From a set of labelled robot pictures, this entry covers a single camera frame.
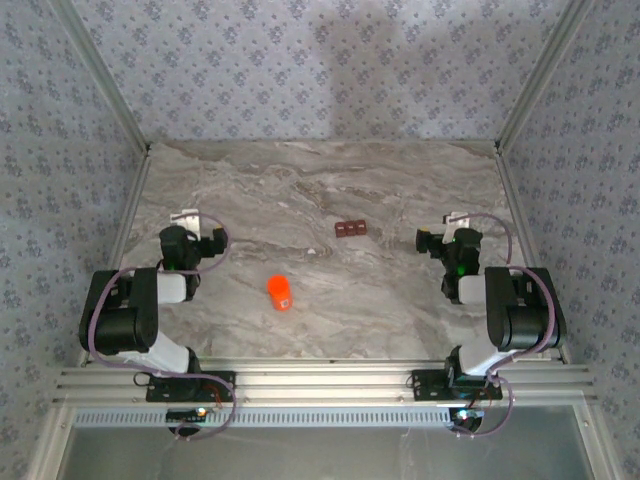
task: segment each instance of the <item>wall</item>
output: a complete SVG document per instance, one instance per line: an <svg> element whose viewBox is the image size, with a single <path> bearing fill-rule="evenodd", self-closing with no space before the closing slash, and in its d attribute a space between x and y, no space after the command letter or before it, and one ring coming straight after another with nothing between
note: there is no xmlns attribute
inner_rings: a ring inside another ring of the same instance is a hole
<svg viewBox="0 0 640 480"><path fill-rule="evenodd" d="M640 478L640 5L589 14L508 153L576 362Z"/></svg>
<svg viewBox="0 0 640 480"><path fill-rule="evenodd" d="M0 478L26 471L56 368L77 360L139 153L48 3L0 2Z"/></svg>
<svg viewBox="0 0 640 480"><path fill-rule="evenodd" d="M566 0L74 0L145 136L498 136Z"/></svg>

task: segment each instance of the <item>orange cup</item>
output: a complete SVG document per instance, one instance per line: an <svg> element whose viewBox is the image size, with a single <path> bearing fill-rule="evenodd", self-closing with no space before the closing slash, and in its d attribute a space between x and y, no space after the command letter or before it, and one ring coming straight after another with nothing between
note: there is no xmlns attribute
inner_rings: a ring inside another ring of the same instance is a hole
<svg viewBox="0 0 640 480"><path fill-rule="evenodd" d="M289 280L284 275L274 275L267 282L267 291L271 295L273 308L284 312L289 310L293 305L291 298L291 289L289 288Z"/></svg>

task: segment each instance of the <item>gray marble surface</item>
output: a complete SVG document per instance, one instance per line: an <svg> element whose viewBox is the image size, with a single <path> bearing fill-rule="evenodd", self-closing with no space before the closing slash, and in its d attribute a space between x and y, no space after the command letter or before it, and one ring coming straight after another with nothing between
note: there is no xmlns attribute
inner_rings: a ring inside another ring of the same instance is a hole
<svg viewBox="0 0 640 480"><path fill-rule="evenodd" d="M155 265L169 214L198 208L234 241L192 302L160 307L174 340L216 357L444 358L486 331L484 307L444 298L444 269L416 253L416 228L443 231L451 211L491 212L511 225L494 159L461 145L153 145L122 264ZM367 236L335 237L335 222L360 218ZM481 264L504 264L500 226L472 226L484 233ZM274 274L291 283L294 306L284 313L266 293Z"/></svg>

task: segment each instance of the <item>black mounting plate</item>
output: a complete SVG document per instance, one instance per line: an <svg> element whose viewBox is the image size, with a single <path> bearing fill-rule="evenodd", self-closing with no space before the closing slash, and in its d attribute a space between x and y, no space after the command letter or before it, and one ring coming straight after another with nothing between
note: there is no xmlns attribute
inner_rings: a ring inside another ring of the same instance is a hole
<svg viewBox="0 0 640 480"><path fill-rule="evenodd" d="M235 389L236 372L217 370L201 372L220 377ZM147 402L149 403L212 403L216 402L216 393L221 402L232 402L231 393L213 380L204 378L160 378L151 377L147 386Z"/></svg>
<svg viewBox="0 0 640 480"><path fill-rule="evenodd" d="M413 399L416 402L443 400L501 400L502 389L487 384L484 378L465 379L451 387L445 370L413 370L411 372Z"/></svg>

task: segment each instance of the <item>patterned wallpaper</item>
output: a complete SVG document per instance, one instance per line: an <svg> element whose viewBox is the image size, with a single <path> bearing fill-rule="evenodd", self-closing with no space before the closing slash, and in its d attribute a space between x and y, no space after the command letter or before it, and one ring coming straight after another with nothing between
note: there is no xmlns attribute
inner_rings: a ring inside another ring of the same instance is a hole
<svg viewBox="0 0 640 480"><path fill-rule="evenodd" d="M496 138L567 0L74 0L147 139Z"/></svg>
<svg viewBox="0 0 640 480"><path fill-rule="evenodd" d="M602 0L508 154L577 362L640 478L640 4Z"/></svg>
<svg viewBox="0 0 640 480"><path fill-rule="evenodd" d="M48 392L77 360L138 154L44 0L0 2L0 478L26 472Z"/></svg>

